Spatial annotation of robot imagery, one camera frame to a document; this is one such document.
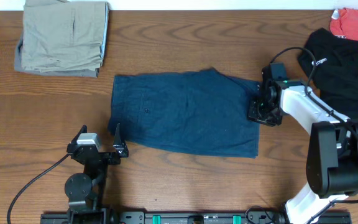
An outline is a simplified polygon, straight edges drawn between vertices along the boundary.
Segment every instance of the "silver metal part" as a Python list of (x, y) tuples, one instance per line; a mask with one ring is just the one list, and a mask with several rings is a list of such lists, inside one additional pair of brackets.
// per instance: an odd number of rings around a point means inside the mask
[(96, 133), (82, 133), (77, 139), (78, 145), (94, 144), (99, 151), (101, 149), (101, 141)]

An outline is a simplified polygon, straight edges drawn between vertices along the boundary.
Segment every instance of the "wooden table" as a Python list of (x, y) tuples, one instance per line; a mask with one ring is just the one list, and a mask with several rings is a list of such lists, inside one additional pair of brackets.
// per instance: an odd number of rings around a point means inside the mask
[[(328, 28), (331, 11), (114, 11), (98, 78), (41, 77), (13, 70), (22, 12), (0, 12), (0, 223), (33, 177), (65, 155), (83, 124), (110, 146), (107, 132), (115, 74), (184, 72), (215, 67), (226, 75), (262, 80), (261, 68), (285, 47), (303, 46)], [(305, 78), (288, 52), (291, 78)], [(118, 210), (244, 211), (278, 207), (306, 182), (309, 136), (291, 117), (260, 127), (259, 157), (192, 156), (129, 142), (130, 158), (111, 167), (105, 204)], [(36, 181), (17, 201), (13, 223), (39, 223), (43, 212), (65, 211), (64, 184), (82, 172), (70, 159)], [(358, 223), (358, 205), (338, 205)]]

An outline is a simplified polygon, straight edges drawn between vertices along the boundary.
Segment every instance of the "black cloth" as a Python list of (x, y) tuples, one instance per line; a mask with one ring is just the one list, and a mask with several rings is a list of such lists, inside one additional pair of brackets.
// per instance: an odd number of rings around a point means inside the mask
[(200, 72), (116, 75), (109, 130), (128, 141), (207, 156), (258, 155), (259, 124), (247, 119), (258, 82)]
[[(338, 38), (321, 28), (309, 36), (305, 48), (316, 57), (313, 81), (320, 98), (350, 119), (358, 119), (358, 41)], [(310, 56), (303, 52), (298, 61), (309, 76)]]

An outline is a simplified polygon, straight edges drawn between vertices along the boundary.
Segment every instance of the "wire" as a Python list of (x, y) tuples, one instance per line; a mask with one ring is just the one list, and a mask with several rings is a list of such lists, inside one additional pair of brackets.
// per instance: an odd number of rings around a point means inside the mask
[(255, 224), (253, 221), (249, 220), (249, 218), (248, 218), (248, 212), (249, 212), (249, 210), (250, 210), (251, 208), (260, 208), (262, 211), (264, 211), (264, 212), (265, 212), (265, 214), (266, 214), (267, 218), (269, 218), (269, 219), (270, 219), (270, 221), (271, 221), (270, 223), (272, 223), (272, 222), (273, 222), (273, 218), (272, 218), (272, 217), (270, 217), (270, 215), (268, 215), (268, 213), (266, 212), (266, 210), (265, 210), (262, 206), (259, 206), (259, 205), (253, 205), (253, 206), (249, 207), (249, 208), (247, 209), (247, 211), (246, 211), (246, 218), (248, 219), (248, 221), (249, 221), (249, 222), (251, 222), (251, 224)]
[(39, 174), (37, 177), (34, 177), (32, 180), (30, 180), (30, 182), (28, 184), (26, 184), (22, 190), (19, 191), (19, 193), (17, 193), (17, 195), (15, 196), (15, 198), (13, 199), (11, 206), (9, 206), (9, 209), (7, 211), (7, 215), (6, 215), (6, 220), (7, 220), (7, 224), (11, 224), (11, 213), (12, 213), (12, 209), (13, 209), (13, 205), (16, 203), (17, 199), (19, 198), (19, 196), (32, 184), (34, 183), (36, 180), (38, 180), (39, 178), (41, 178), (43, 175), (45, 175), (47, 172), (51, 171), (53, 168), (55, 168), (57, 165), (61, 164), (67, 157), (69, 156), (69, 154), (63, 156), (63, 158), (61, 158), (59, 161), (57, 161), (53, 166), (49, 167), (47, 170), (43, 171), (41, 174)]
[[(288, 50), (293, 50), (293, 49), (300, 49), (305, 51), (313, 60), (313, 68), (309, 74), (308, 77), (308, 81), (305, 85), (305, 93), (306, 95), (314, 102), (316, 103), (320, 108), (322, 108), (325, 112), (327, 112), (330, 116), (332, 116), (333, 118), (337, 119), (341, 124), (344, 125), (344, 127), (351, 132), (351, 134), (356, 138), (356, 141), (358, 142), (358, 134), (356, 133), (356, 131), (348, 124), (346, 123), (342, 118), (340, 118), (338, 115), (336, 115), (334, 112), (334, 110), (329, 110), (328, 108), (326, 108), (324, 105), (322, 105), (318, 100), (316, 100), (315, 98), (313, 98), (311, 96), (311, 92), (308, 90), (308, 87), (310, 85), (310, 81), (312, 81), (313, 76), (316, 73), (316, 58), (314, 57), (313, 53), (311, 53), (310, 50), (304, 48), (304, 47), (289, 47), (287, 49), (282, 50), (280, 53), (276, 54), (276, 56), (274, 56), (274, 58), (272, 59), (272, 61), (270, 61), (270, 63), (273, 63), (275, 61), (275, 59), (280, 56), (282, 53), (288, 51)], [(332, 202), (330, 202), (327, 206), (325, 206), (319, 213), (317, 213), (314, 217), (312, 217), (308, 223), (311, 223), (315, 218), (319, 217), (320, 215), (322, 215), (326, 210), (328, 210), (329, 208), (333, 207), (335, 205), (335, 203), (358, 203), (358, 199), (357, 200), (333, 200)]]

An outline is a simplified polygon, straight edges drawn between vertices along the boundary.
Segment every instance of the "black cable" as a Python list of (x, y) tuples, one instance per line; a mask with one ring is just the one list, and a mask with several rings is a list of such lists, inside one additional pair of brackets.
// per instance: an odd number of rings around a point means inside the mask
[[(346, 123), (342, 118), (340, 118), (338, 115), (336, 115), (334, 113), (334, 110), (329, 110), (327, 109), (324, 105), (322, 105), (318, 100), (316, 100), (315, 98), (313, 98), (311, 96), (311, 92), (308, 90), (308, 87), (310, 85), (310, 81), (312, 81), (313, 76), (316, 73), (316, 58), (314, 57), (313, 53), (310, 52), (310, 50), (304, 48), (304, 47), (289, 47), (287, 49), (282, 50), (280, 53), (276, 54), (276, 56), (274, 56), (274, 58), (272, 59), (272, 61), (270, 63), (273, 63), (275, 61), (275, 59), (280, 56), (282, 53), (288, 51), (288, 50), (292, 50), (292, 49), (300, 49), (305, 51), (306, 53), (309, 54), (309, 56), (312, 58), (313, 60), (313, 68), (310, 72), (310, 75), (308, 77), (308, 82), (305, 85), (305, 93), (306, 95), (314, 102), (316, 103), (321, 109), (323, 109), (325, 112), (327, 112), (330, 116), (332, 116), (333, 118), (337, 119), (341, 124), (344, 125), (344, 127), (351, 132), (351, 134), (356, 138), (356, 141), (358, 142), (358, 134), (354, 131), (354, 129), (348, 124)], [(333, 207), (335, 205), (335, 203), (358, 203), (358, 199), (357, 200), (333, 200), (332, 202), (330, 202), (330, 204), (328, 204), (326, 207), (324, 207), (319, 213), (317, 213), (314, 217), (312, 217), (308, 223), (311, 223), (315, 218), (319, 217), (320, 215), (322, 215), (326, 210), (328, 210), (329, 208)]]
[(266, 210), (265, 210), (262, 206), (253, 205), (253, 206), (249, 207), (249, 208), (247, 209), (247, 211), (246, 211), (246, 218), (248, 219), (249, 222), (251, 222), (251, 224), (255, 224), (253, 221), (249, 220), (249, 218), (248, 218), (248, 212), (249, 212), (249, 210), (250, 210), (251, 208), (260, 208), (262, 211), (265, 212), (267, 218), (269, 218), (271, 222), (273, 221), (273, 218), (270, 217), (270, 215), (268, 215), (268, 213), (266, 212)]
[(11, 213), (12, 213), (12, 209), (13, 209), (13, 205), (16, 203), (17, 199), (19, 198), (19, 196), (32, 184), (34, 183), (36, 180), (38, 180), (39, 178), (41, 178), (43, 175), (45, 175), (47, 172), (51, 171), (53, 168), (55, 168), (57, 165), (59, 165), (60, 163), (62, 163), (67, 157), (69, 156), (69, 154), (63, 156), (63, 158), (61, 158), (59, 161), (57, 161), (53, 166), (49, 167), (47, 170), (43, 171), (41, 174), (39, 174), (37, 177), (34, 177), (28, 184), (26, 184), (22, 190), (19, 191), (19, 193), (17, 193), (17, 195), (15, 196), (15, 198), (13, 199), (11, 206), (9, 206), (9, 209), (7, 211), (7, 215), (6, 215), (6, 220), (7, 220), (7, 224), (11, 224)]

